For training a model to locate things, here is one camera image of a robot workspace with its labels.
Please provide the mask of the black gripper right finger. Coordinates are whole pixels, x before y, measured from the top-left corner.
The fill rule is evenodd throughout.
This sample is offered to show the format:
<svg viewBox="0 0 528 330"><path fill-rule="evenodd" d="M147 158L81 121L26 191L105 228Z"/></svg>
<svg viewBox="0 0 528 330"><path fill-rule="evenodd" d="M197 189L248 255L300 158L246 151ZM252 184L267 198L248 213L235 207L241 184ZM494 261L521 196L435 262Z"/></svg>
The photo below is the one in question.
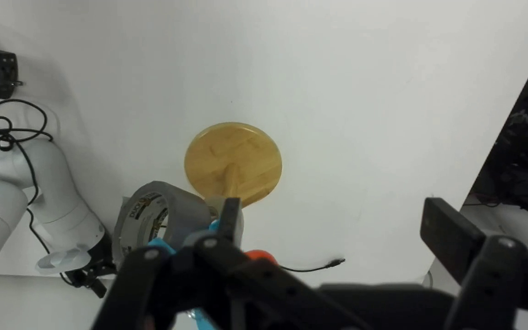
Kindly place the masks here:
<svg viewBox="0 0 528 330"><path fill-rule="evenodd" d="M528 312L528 248L507 235L487 235L444 198L426 198L421 239L461 284L446 330L514 330Z"/></svg>

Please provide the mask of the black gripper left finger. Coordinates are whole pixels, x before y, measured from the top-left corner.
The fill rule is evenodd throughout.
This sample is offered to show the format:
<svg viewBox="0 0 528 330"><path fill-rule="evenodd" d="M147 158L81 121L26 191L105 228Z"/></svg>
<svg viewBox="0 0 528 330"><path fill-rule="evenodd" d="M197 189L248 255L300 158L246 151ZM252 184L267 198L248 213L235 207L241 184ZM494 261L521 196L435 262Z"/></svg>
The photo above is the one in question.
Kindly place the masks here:
<svg viewBox="0 0 528 330"><path fill-rule="evenodd" d="M92 330L171 330L201 310L219 330L364 330L364 321L279 266L250 261L235 244L241 206L224 204L221 229L197 233L177 253L135 250Z"/></svg>

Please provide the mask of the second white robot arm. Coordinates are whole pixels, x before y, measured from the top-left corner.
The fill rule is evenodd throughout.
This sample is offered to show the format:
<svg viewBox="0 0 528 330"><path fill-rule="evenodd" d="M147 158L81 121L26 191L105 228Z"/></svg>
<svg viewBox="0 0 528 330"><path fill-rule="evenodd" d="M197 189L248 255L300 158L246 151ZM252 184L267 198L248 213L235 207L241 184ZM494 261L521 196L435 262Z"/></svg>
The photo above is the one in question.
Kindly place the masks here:
<svg viewBox="0 0 528 330"><path fill-rule="evenodd" d="M63 151L47 140L0 152L0 250L32 215L52 235L45 268L70 270L105 299L92 330L171 330L201 310L219 330L514 330L528 310L528 250L485 235L443 198L424 202L421 237L459 281L450 295L419 284L323 284L312 288L239 248L241 202L219 215L175 185L153 182L124 206L120 220L149 228L151 207L169 220L168 244L142 242L120 266L111 239L76 189Z"/></svg>

